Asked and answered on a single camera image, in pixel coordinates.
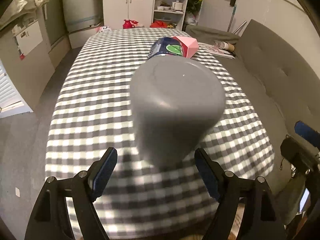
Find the table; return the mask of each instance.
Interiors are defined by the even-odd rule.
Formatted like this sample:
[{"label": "table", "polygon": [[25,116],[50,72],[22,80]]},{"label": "table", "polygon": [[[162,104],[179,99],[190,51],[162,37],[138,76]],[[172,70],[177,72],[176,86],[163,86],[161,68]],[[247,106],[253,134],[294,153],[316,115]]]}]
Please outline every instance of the table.
[{"label": "table", "polygon": [[[104,195],[94,203],[108,236],[135,238],[190,226],[210,216],[210,198],[191,152],[181,163],[158,169],[143,161],[135,147],[129,82],[151,45],[164,36],[187,36],[169,29],[129,29],[92,36],[77,56],[61,88],[52,116],[46,176],[71,178],[87,170],[108,147],[118,163]],[[224,170],[242,178],[266,176],[274,152],[253,106],[226,69],[200,47],[194,60],[206,65],[226,92],[222,119],[199,143]],[[81,235],[72,199],[71,225]]]}]

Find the metal screw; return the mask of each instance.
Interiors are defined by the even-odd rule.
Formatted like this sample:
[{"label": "metal screw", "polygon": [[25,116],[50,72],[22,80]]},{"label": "metal screw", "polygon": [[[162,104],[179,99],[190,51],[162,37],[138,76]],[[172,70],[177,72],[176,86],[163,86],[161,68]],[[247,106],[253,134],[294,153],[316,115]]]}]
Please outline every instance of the metal screw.
[{"label": "metal screw", "polygon": [[53,182],[53,181],[54,181],[54,176],[50,176],[49,178],[47,178],[48,183]]},{"label": "metal screw", "polygon": [[87,172],[86,171],[79,172],[79,177],[83,178],[85,176],[87,176]]},{"label": "metal screw", "polygon": [[232,171],[226,171],[224,174],[229,178],[233,177],[233,172]]},{"label": "metal screw", "polygon": [[264,177],[259,176],[259,177],[258,177],[258,181],[259,181],[260,183],[263,183],[263,182],[265,182],[266,180],[264,179]]}]

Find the pink box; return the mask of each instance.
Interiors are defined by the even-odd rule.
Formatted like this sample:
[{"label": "pink box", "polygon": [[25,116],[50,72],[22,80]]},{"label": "pink box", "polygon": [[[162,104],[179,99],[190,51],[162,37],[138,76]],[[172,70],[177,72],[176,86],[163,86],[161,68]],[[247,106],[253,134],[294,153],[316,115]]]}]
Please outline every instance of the pink box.
[{"label": "pink box", "polygon": [[173,38],[182,43],[184,57],[191,58],[199,50],[199,44],[195,38],[183,36],[175,36]]}]

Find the white sticker on floor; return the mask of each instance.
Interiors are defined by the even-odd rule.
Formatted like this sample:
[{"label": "white sticker on floor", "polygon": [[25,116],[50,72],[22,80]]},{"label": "white sticker on floor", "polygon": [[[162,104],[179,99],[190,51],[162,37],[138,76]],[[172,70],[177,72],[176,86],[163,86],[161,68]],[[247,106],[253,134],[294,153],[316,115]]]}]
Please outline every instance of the white sticker on floor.
[{"label": "white sticker on floor", "polygon": [[17,187],[16,187],[16,195],[20,197],[20,189],[18,189]]}]

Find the metal pole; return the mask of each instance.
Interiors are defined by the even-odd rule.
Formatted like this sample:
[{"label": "metal pole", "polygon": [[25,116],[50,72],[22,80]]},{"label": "metal pole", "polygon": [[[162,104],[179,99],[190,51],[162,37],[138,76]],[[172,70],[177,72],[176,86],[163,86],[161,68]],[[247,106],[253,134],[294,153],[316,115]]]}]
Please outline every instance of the metal pole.
[{"label": "metal pole", "polygon": [[232,16],[231,16],[231,20],[230,20],[227,32],[229,32],[229,30],[230,30],[230,27],[231,27],[231,24],[232,24],[232,21],[233,21],[233,17],[235,16],[236,8],[237,8],[237,5],[235,5],[234,8],[233,8],[233,12],[232,12]]},{"label": "metal pole", "polygon": [[240,25],[240,27],[233,32],[233,34],[236,34],[236,33],[241,29],[241,27],[242,27],[243,25],[245,25],[246,23],[247,23],[247,21],[245,21],[244,23],[242,23],[242,24]]}]

